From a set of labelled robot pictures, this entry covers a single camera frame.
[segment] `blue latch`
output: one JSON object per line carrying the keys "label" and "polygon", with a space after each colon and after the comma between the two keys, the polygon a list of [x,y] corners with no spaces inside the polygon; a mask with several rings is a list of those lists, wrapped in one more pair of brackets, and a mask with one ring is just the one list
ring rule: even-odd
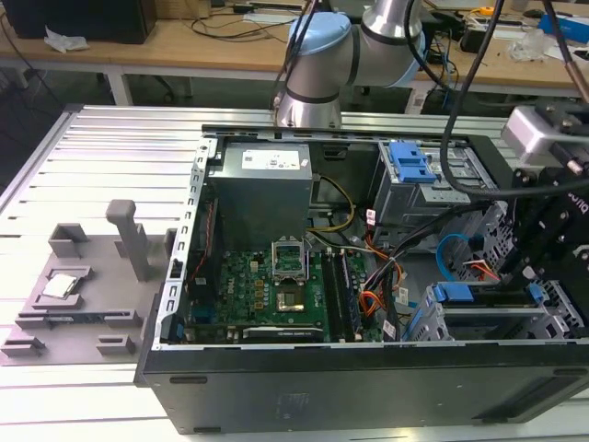
{"label": "blue latch", "polygon": [[534,298],[536,304],[544,302],[544,290],[538,284],[532,283],[527,288],[528,293]]}
{"label": "blue latch", "polygon": [[470,287],[462,283],[438,283],[433,287],[433,294],[438,302],[446,300],[472,302],[475,300]]}
{"label": "blue latch", "polygon": [[435,174],[427,167],[427,156],[416,143],[391,141],[388,157],[397,168],[400,182],[435,182]]}

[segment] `floor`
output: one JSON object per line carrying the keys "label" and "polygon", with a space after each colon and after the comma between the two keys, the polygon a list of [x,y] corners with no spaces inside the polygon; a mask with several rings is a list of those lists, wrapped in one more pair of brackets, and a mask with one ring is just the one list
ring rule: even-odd
{"label": "floor", "polygon": [[[101,82],[95,74],[40,72],[45,82],[63,103],[112,104],[109,85]],[[8,83],[0,70],[0,192],[14,178],[30,153],[51,128],[59,116],[60,106],[48,94],[39,79],[27,72],[29,87],[18,90]],[[183,78],[168,79],[179,92],[173,104],[166,104],[166,91],[150,76],[131,76],[130,88],[135,105],[138,106],[183,106],[233,109],[264,109],[268,105],[271,83],[265,81],[225,80],[195,78],[192,80],[194,96],[183,97]],[[343,111],[366,111],[402,113],[409,96],[408,89],[373,88],[358,104],[352,103],[352,89],[341,93]],[[434,92],[425,104],[423,113],[444,114],[442,108],[445,94]],[[505,96],[469,94],[463,114],[484,116],[507,116],[511,108],[501,102]],[[481,101],[494,101],[501,107],[481,105]]]}

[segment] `computer tower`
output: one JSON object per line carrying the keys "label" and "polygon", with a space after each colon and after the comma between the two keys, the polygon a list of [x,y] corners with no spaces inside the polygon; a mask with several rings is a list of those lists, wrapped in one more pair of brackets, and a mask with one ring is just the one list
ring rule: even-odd
{"label": "computer tower", "polygon": [[45,27],[70,37],[141,44],[156,25],[155,0],[5,0],[21,39],[45,37]]}

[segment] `motherboard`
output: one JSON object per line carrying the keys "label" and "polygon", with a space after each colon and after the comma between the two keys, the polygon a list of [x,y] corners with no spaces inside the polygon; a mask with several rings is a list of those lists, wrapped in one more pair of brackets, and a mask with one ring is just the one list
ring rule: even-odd
{"label": "motherboard", "polygon": [[[326,272],[332,256],[333,261],[345,261],[341,278]],[[304,280],[282,278],[276,269],[301,270]],[[365,278],[360,253],[340,257],[306,251],[300,261],[295,249],[226,251],[217,299],[209,306],[191,301],[186,333],[197,342],[235,343],[247,338],[271,343],[282,342],[275,334],[287,330],[308,333],[305,341],[329,343],[343,338],[347,327],[353,339],[361,327],[356,294]]]}

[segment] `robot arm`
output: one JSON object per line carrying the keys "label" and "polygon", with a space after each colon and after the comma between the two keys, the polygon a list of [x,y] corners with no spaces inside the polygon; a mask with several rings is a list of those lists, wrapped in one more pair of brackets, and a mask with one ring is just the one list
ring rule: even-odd
{"label": "robot arm", "polygon": [[[411,11],[411,37],[423,51],[421,1],[416,3]],[[364,13],[360,26],[352,26],[341,14],[316,13],[290,67],[293,72],[285,91],[275,100],[276,124],[337,128],[341,126],[342,86],[392,87],[411,80],[418,65],[403,30],[407,4],[407,0],[377,0]]]}

